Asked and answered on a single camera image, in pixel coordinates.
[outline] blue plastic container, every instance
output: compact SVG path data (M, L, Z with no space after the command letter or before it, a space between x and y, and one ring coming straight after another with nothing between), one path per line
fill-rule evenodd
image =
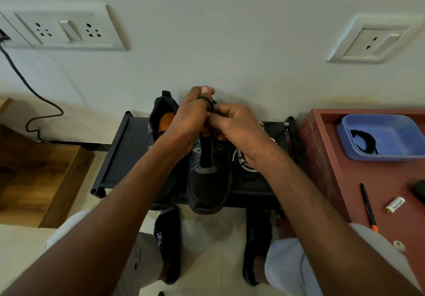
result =
M378 154L366 154L365 141L351 130L362 130L376 140ZM401 162L425 157L425 138L415 122L403 115L351 114L343 117L337 132L344 151L351 159L361 161Z

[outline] orange and black pen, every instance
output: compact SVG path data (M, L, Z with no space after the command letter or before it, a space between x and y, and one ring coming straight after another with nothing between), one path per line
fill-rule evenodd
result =
M376 231L376 232L379 232L378 226L376 225L375 217L373 216L372 207L369 203L368 194L366 193L366 188L363 185L363 183L360 183L360 190L362 191L363 201L365 203L366 211L368 213L368 218L369 218L369 223L371 225L371 229Z

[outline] black sneaker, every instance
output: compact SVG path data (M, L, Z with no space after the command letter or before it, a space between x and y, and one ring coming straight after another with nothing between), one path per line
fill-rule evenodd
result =
M152 136L153 143L165 132L160 129L161 118L166 114L168 120L172 120L178 110L177 102L171 97L168 91L162 91L162 96L155 99L155 105L149 116L149 133ZM187 173L187 160L184 158L177 163L171 173L166 178L162 188L159 190L155 200L153 201L152 210L165 210L172 206L177 197L178 192L184 189Z
M159 251L165 265L169 265L167 270L166 284L172 285L180 277L181 268L181 224L178 208L174 208L158 215L155 221L153 235L158 242Z
M187 203L198 214L214 214L226 203L232 185L229 142L199 135L189 153Z
M272 240L272 225L263 210L247 210L247 243L243 254L242 275L249 286L256 286L253 266L256 256L267 257Z

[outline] battery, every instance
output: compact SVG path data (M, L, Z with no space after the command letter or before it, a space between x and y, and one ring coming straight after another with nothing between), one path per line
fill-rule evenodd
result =
M389 213L394 213L399 207L404 204L404 202L406 202L404 198L397 197L385 207L385 210Z

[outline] white wall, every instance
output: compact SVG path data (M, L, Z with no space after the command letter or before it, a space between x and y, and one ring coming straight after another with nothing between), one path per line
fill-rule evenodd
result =
M30 84L63 105L46 138L110 143L126 110L148 115L161 90L180 101L208 84L216 99L246 102L262 120L317 107L425 107L425 31L382 65L326 63L358 12L425 13L425 0L0 0L108 3L127 53L9 50ZM0 57L1 121L23 129L52 113Z

